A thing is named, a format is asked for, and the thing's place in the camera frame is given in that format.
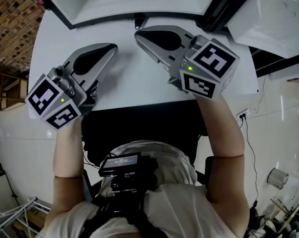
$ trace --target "power cable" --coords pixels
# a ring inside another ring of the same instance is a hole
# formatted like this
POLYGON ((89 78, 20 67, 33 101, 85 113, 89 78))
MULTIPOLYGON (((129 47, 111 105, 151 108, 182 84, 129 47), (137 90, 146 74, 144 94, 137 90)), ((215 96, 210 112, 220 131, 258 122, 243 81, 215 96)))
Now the power cable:
POLYGON ((251 146, 250 143, 249 143, 249 125, 248 125, 248 122, 247 122, 246 115, 243 114, 243 117, 244 117, 244 119, 245 119, 245 123, 247 124, 247 141, 248 141, 248 144, 249 144, 249 146, 250 146, 250 148, 251 148, 251 150, 252 150, 252 152, 253 152, 253 155, 254 155, 254 164, 253 164, 253 167, 254 167, 254 171, 255 171, 255 189, 256 189, 256 193, 257 193, 257 197, 256 197, 256 200, 255 200, 255 201, 257 201, 257 199, 258 199, 258 190, 257 190, 257 171, 256 171, 256 167, 255 167, 255 163, 256 163, 256 155, 255 155, 255 153, 254 153, 254 150, 253 150, 252 146, 251 146))
POLYGON ((254 230, 252 230, 252 232, 253 232, 253 233, 260 234, 260 235, 262 235, 262 236, 264 235, 264 234, 262 234, 262 233, 260 233, 260 232, 254 231, 254 230))
POLYGON ((242 117, 242 124, 241 124, 240 128, 242 128, 242 126, 243 126, 243 122, 244 122, 244 120, 243 120, 243 117, 242 117))
POLYGON ((256 238, 258 238, 251 230, 250 230, 250 232, 252 233, 252 235, 254 235, 256 238))
POLYGON ((91 163, 87 160, 87 158, 86 158, 86 156, 85 156, 85 152, 86 152, 86 151, 84 151, 83 155, 84 155, 84 158, 85 158, 85 160, 87 161, 87 163, 84 162, 84 164, 89 165, 89 166, 92 166, 92 167, 94 167, 95 169, 100 169, 100 168, 98 168, 96 165, 91 164, 91 163))

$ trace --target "metal pipe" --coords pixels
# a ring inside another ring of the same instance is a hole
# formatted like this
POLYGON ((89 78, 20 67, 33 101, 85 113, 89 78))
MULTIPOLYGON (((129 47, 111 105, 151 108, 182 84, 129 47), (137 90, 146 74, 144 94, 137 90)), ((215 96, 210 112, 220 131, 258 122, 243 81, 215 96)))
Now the metal pipe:
POLYGON ((34 207, 35 209, 38 209, 39 211, 42 211, 42 212, 44 212, 44 213, 46 213, 46 214, 49 213, 48 211, 45 211, 45 210, 43 210, 42 208, 37 207, 37 206, 35 206, 35 205, 33 205, 32 207, 34 207))
POLYGON ((25 221, 26 221, 27 231, 28 231, 28 233, 29 233, 29 238, 32 238, 31 230, 30 230, 30 226, 29 226, 29 220, 27 219, 26 208, 24 208, 24 215, 25 215, 25 221))
MULTIPOLYGON (((34 197, 30 202, 28 202, 25 205, 25 208, 32 205, 35 200, 37 200, 36 197, 34 197)), ((2 228, 6 227, 8 224, 10 224, 17 216, 19 216, 21 213, 23 213, 23 211, 24 211, 24 208, 21 208, 16 213, 14 213, 12 216, 10 216, 5 221, 3 221, 3 223, 0 225, 0 231, 1 231, 2 228)))
POLYGON ((274 205, 276 205, 282 212, 284 212, 288 216, 288 212, 286 212, 282 206, 276 203, 273 199, 270 199, 270 201, 272 201, 274 205))
MULTIPOLYGON (((19 218, 16 218, 16 220, 17 220, 19 223, 21 223, 23 226, 27 227, 27 224, 26 224, 24 221, 20 220, 19 218)), ((39 232, 37 232, 35 229, 31 228, 30 226, 29 226, 29 228, 30 228, 30 230, 31 230, 32 232, 34 232, 34 233, 36 233, 36 234, 39 233, 39 232)))
POLYGON ((6 213, 6 214, 3 214, 3 215, 0 215, 0 218, 5 218, 5 217, 10 216, 14 213, 16 213, 16 212, 11 212, 11 213, 6 213))
POLYGON ((14 210, 19 209, 19 208, 21 208, 21 207, 24 207, 24 205, 25 205, 25 204, 20 205, 20 206, 18 206, 18 207, 15 207, 15 208, 9 210, 9 211, 6 211, 6 212, 1 212, 1 211, 0 211, 0 214, 3 215, 3 217, 6 216, 6 215, 8 215, 8 214, 14 214, 14 212, 13 212, 14 210))
POLYGON ((44 231, 43 231, 43 229, 35 236, 35 238, 42 238, 42 237, 44 237, 44 231))
POLYGON ((11 238, 3 229, 1 229, 1 231, 4 233, 4 235, 7 237, 7 238, 11 238))
POLYGON ((37 205, 39 205, 39 206, 41 206, 41 207, 43 207, 43 208, 45 208, 45 209, 50 210, 50 207, 49 207, 49 206, 43 205, 43 204, 41 204, 41 203, 39 203, 39 202, 37 202, 37 201, 35 201, 34 204, 37 204, 37 205))

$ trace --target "white tile wall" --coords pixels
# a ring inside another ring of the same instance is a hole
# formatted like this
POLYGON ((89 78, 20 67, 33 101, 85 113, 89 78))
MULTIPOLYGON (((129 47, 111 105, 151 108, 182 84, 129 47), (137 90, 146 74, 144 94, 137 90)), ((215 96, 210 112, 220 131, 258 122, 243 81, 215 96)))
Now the white tile wall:
MULTIPOLYGON (((299 83, 259 80, 256 95, 225 96, 234 115, 249 108, 249 141, 256 155, 258 211, 269 199, 280 198, 291 208, 299 198, 299 83), (290 174, 282 190, 266 183, 269 172, 278 167, 290 174)), ((246 140, 246 123, 242 128, 246 140)), ((26 106, 0 113, 0 162, 7 171, 14 192, 22 200, 29 196, 52 203, 52 158, 56 133, 46 124, 28 117, 26 106)), ((207 137, 201 137, 196 169, 204 172, 212 151, 207 137)), ((251 206, 256 199, 254 157, 246 142, 245 191, 251 206)), ((98 170, 85 167, 91 183, 100 180, 98 170)))

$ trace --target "black harness strap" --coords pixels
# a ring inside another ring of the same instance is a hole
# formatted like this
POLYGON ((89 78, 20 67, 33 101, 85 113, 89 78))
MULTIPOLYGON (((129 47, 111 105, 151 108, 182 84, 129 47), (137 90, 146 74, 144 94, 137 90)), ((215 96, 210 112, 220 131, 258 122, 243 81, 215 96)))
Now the black harness strap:
POLYGON ((136 226, 140 231, 142 238, 167 238, 167 235, 162 230, 154 227, 149 222, 148 217, 143 210, 143 206, 137 211, 117 213, 113 211, 113 199, 109 200, 98 195, 97 200, 92 201, 92 203, 99 206, 99 209, 92 219, 85 222, 84 230, 79 235, 79 238, 89 238, 94 231, 112 218, 126 218, 130 225, 136 226))

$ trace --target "electrical outlet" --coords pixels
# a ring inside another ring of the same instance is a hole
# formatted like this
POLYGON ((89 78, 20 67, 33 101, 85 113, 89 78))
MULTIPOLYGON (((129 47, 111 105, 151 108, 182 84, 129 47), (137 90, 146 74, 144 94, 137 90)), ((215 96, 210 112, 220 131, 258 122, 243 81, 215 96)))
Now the electrical outlet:
POLYGON ((241 119, 240 116, 243 115, 243 114, 245 114, 247 117, 249 117, 250 116, 250 110, 249 109, 245 109, 243 112, 237 114, 236 118, 237 119, 241 119))

